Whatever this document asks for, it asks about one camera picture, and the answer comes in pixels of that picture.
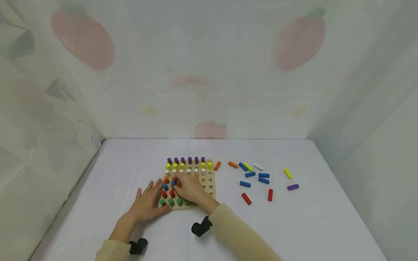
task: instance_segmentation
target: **person's left hand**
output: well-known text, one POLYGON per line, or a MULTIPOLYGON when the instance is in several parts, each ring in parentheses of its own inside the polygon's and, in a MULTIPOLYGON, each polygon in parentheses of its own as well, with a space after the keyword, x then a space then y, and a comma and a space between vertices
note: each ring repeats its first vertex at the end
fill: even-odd
POLYGON ((141 188, 138 188, 135 201, 127 214, 131 215, 138 223, 169 212, 172 209, 170 205, 159 208, 155 206, 155 201, 161 196, 162 188, 163 183, 161 179, 158 179, 155 184, 153 181, 150 181, 143 194, 141 194, 141 188))

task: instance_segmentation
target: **table surface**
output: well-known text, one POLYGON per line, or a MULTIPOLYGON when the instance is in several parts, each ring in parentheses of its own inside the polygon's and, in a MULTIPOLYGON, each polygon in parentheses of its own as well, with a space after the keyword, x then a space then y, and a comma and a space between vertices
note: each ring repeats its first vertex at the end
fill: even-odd
MULTIPOLYGON (((226 203, 286 261, 386 260, 332 171, 309 140, 108 139, 75 187, 31 260, 93 260, 138 187, 164 176, 168 157, 221 161, 215 172, 217 200, 226 203), (270 173, 270 184, 245 178, 228 165, 254 162, 270 173), (293 175, 289 180, 283 173, 293 175), (239 185, 243 180, 251 188, 239 185), (288 191, 298 183, 300 188, 288 191), (267 201, 268 189, 274 190, 267 201), (241 197, 245 192, 252 204, 241 197)), ((202 210, 177 210, 139 225, 144 255, 131 260, 237 260, 209 231, 198 238, 194 222, 202 210)))

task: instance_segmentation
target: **white curtain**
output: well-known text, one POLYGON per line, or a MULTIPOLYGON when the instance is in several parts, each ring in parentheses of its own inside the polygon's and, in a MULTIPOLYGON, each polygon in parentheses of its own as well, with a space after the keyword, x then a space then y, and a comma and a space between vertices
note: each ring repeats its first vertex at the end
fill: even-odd
POLYGON ((0 1, 0 259, 27 260, 100 134, 10 1, 0 1))

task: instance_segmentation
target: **red peg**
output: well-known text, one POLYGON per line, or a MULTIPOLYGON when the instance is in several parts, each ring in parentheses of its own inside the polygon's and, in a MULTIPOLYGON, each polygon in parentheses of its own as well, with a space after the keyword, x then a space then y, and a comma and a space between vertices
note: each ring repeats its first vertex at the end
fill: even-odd
POLYGON ((268 201, 273 201, 273 190, 272 189, 268 190, 268 201))
POLYGON ((241 196, 244 198, 248 205, 251 205, 251 200, 248 198, 247 194, 243 193, 241 196))

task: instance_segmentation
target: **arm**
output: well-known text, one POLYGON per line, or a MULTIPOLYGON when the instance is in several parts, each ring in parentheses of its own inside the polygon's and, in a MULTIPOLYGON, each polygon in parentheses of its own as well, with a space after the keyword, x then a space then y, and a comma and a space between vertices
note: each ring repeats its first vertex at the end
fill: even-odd
POLYGON ((176 174, 180 180, 176 192, 187 200, 196 202, 209 215, 217 240, 228 246, 242 261, 280 261, 281 258, 252 228, 245 224, 225 204, 219 204, 207 194, 193 176, 176 174))
POLYGON ((158 179, 155 185, 153 181, 150 181, 143 194, 141 188, 138 188, 132 207, 117 221, 109 239, 103 242, 97 252, 95 261, 128 260, 129 241, 135 226, 171 210, 169 205, 160 208, 154 206, 154 202, 161 195, 162 188, 161 179, 158 179))

